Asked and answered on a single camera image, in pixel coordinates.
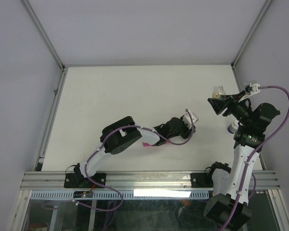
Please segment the clear bottle yellow capsules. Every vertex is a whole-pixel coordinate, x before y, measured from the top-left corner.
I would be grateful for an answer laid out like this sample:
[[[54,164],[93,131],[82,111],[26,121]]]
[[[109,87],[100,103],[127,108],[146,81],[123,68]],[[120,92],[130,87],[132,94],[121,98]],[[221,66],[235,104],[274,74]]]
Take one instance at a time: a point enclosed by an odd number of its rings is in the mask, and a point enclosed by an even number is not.
[[[212,98],[222,99],[225,97],[225,95],[226,95],[226,93],[225,93],[222,85],[213,87]]]

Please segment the pink weekly pill organizer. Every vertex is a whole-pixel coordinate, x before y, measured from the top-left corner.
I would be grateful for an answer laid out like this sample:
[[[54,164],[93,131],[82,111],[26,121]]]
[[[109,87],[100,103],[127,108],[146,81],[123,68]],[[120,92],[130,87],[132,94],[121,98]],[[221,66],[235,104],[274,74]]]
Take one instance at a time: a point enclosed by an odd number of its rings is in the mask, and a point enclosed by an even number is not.
[[[146,143],[146,142],[143,142],[142,145],[143,147],[159,147],[159,146],[162,146],[162,145],[168,145],[170,144],[168,141],[159,141],[155,144],[149,144],[149,143]]]

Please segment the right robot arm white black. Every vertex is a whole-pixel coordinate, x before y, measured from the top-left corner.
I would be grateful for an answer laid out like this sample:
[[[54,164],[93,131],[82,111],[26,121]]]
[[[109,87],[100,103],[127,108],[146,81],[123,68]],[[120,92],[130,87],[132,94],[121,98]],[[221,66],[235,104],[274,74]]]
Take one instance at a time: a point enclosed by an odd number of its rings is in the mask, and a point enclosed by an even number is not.
[[[208,102],[217,115],[233,115],[238,127],[234,133],[232,167],[215,162],[206,174],[207,184],[213,186],[213,197],[205,207],[204,216],[219,224],[222,231],[237,231],[251,219],[248,203],[253,167],[265,141],[264,132],[280,111],[270,103],[262,103],[252,110],[250,100],[240,94],[209,98]]]

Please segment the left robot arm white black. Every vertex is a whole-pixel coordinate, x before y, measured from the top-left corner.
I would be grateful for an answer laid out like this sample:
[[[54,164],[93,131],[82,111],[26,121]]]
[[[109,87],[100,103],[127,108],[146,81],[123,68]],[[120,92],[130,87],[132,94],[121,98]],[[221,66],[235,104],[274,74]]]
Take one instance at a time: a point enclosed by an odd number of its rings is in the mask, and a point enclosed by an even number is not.
[[[135,142],[144,146],[158,147],[171,143],[184,145],[196,131],[198,117],[187,110],[180,118],[173,117],[168,122],[145,128],[137,125],[127,116],[102,130],[97,149],[82,163],[72,165],[73,173],[65,173],[65,188],[102,188],[105,186],[105,173],[97,173],[100,165],[110,156],[119,154]]]

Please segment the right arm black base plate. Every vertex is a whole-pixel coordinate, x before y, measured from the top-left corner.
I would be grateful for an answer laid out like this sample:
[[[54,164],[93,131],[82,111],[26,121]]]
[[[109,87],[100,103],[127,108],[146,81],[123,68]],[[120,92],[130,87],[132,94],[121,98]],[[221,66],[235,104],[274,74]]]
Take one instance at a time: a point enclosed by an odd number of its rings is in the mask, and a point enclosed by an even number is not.
[[[208,173],[192,173],[192,188],[223,188],[229,183],[230,173],[216,169]]]

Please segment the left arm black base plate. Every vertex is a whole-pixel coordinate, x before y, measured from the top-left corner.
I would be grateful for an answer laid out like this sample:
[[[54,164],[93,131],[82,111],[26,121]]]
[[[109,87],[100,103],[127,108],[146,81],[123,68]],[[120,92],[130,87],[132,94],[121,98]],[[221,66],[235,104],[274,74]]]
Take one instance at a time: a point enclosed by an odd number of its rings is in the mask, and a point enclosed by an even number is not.
[[[106,174],[105,173],[96,173],[91,177],[89,180],[86,176],[83,176],[81,173],[66,173],[65,174],[65,181],[64,181],[64,188],[72,189],[72,188],[92,188],[94,183],[101,184],[105,186],[106,183]]]

